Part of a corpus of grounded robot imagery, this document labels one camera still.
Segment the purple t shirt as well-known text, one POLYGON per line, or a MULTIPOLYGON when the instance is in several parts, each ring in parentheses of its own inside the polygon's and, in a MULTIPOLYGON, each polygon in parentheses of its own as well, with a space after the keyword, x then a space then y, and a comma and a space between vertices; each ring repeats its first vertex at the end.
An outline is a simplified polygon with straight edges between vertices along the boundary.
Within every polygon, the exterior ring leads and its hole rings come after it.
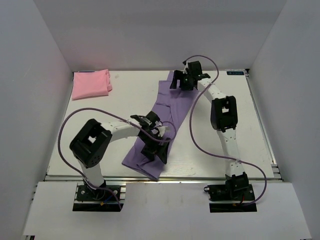
MULTIPOLYGON (((166 80, 158 82, 157 98, 151 110, 158 115, 166 126, 173 124, 178 130, 192 107, 198 91, 170 89, 173 77, 174 72, 170 71, 166 80)), ((155 157, 153 161, 148 160, 141 153, 144 145, 143 141, 137 138, 122 161, 122 165, 157 180, 166 165, 158 157, 155 157)))

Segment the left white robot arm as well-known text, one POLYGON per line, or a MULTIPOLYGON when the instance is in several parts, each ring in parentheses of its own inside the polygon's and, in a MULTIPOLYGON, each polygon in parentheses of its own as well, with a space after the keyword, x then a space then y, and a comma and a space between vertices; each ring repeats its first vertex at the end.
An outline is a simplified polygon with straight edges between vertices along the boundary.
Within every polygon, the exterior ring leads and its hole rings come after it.
POLYGON ((84 182, 89 185, 88 193, 99 200, 105 196, 105 180, 102 175, 100 161, 110 143, 137 137, 141 144, 133 149, 137 157, 147 163, 157 160, 166 164, 171 132, 160 117, 153 111, 146 116, 131 115, 129 119, 119 119, 109 123, 100 123, 94 118, 88 120, 79 133, 71 141, 69 148, 80 163, 84 174, 84 182))

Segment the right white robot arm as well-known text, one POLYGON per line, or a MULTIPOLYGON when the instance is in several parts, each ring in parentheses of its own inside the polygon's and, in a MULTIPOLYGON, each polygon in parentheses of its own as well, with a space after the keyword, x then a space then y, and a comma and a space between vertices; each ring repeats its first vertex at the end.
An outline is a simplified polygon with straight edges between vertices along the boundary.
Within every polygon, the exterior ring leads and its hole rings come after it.
POLYGON ((221 92, 211 76, 203 73, 199 61, 185 60, 183 70, 175 70, 170 89, 180 88, 182 91, 198 90, 199 95, 195 99, 189 116, 189 132, 193 136, 192 117, 196 103, 201 96, 211 103, 210 123, 218 134, 223 150, 223 155, 211 154, 213 157, 225 160, 226 195, 236 200, 243 195, 244 189, 249 186, 248 175, 242 165, 236 138, 238 124, 237 101, 233 95, 221 92))

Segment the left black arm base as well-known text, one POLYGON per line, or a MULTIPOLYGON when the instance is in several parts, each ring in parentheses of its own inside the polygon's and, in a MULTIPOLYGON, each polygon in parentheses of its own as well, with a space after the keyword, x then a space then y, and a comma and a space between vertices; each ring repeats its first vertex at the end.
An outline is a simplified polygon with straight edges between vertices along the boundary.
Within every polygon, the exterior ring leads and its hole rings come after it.
POLYGON ((108 190, 92 190, 86 184, 78 185, 75 191, 73 212, 119 213, 124 205, 124 193, 120 185, 106 185, 108 190))

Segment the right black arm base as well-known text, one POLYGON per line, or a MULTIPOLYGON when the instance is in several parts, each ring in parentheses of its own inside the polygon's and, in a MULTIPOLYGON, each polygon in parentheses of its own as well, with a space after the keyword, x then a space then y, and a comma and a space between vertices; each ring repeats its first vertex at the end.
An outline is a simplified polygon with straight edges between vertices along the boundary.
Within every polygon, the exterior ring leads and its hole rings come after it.
POLYGON ((253 186, 247 180, 226 180, 224 184, 210 184, 203 188, 209 196, 211 213, 253 213, 257 206, 253 186))

